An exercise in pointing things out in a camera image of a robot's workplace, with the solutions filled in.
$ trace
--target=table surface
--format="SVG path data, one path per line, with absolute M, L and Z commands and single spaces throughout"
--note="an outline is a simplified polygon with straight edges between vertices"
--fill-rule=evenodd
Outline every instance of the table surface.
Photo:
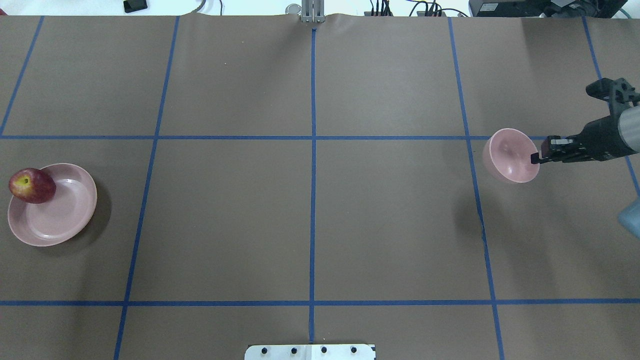
M 0 178 L 75 163 L 92 221 L 36 248 L 0 222 L 0 358 L 635 359 L 640 156 L 507 185 L 536 143 L 640 84 L 640 22 L 3 17 Z M 0 192 L 7 205 L 9 191 Z

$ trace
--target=red apple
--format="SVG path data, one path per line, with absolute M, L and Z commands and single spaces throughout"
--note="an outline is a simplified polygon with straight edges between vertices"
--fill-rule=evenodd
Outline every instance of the red apple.
M 20 200 L 41 204 L 56 193 L 56 183 L 42 170 L 23 168 L 9 179 L 9 190 Z

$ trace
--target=black object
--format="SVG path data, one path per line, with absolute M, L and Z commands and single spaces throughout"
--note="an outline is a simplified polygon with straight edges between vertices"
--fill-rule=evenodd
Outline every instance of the black object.
M 125 13 L 137 12 L 148 7 L 147 0 L 124 0 L 123 5 Z
M 474 17 L 530 17 L 544 13 L 547 17 L 590 16 L 608 19 L 627 0 L 575 0 L 560 7 L 550 0 L 469 0 Z
M 606 101 L 609 104 L 609 116 L 594 120 L 584 126 L 578 135 L 548 136 L 541 146 L 542 157 L 538 153 L 531 154 L 532 164 L 544 164 L 549 161 L 575 163 L 578 161 L 605 161 L 623 156 L 637 154 L 633 140 L 637 133 L 637 119 L 629 115 L 621 124 L 620 117 L 625 110 L 631 109 L 640 101 L 640 94 L 623 78 L 611 80 L 603 78 L 586 87 L 587 95 Z

